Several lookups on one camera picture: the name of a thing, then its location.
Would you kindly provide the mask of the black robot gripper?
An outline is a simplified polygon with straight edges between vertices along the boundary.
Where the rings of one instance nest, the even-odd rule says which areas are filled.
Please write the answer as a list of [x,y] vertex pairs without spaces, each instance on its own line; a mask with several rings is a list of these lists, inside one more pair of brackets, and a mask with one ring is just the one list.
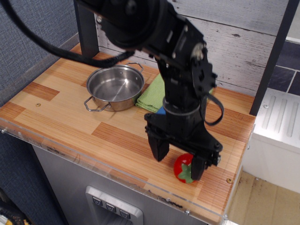
[[165,115],[147,113],[145,131],[153,157],[162,161],[169,152],[169,145],[174,145],[192,155],[192,180],[200,180],[204,171],[211,165],[218,165],[223,149],[205,128],[199,109],[186,115]]

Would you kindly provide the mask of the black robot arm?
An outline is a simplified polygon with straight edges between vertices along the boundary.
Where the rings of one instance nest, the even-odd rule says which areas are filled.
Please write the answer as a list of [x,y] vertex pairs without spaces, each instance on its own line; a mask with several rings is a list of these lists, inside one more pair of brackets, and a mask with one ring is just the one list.
[[148,113],[146,132],[152,154],[161,161],[174,145],[193,155],[191,178],[199,180],[217,165],[222,144],[206,130],[207,100],[216,74],[207,59],[203,34],[166,0],[82,0],[99,15],[108,39],[127,51],[155,58],[165,84],[164,114]]

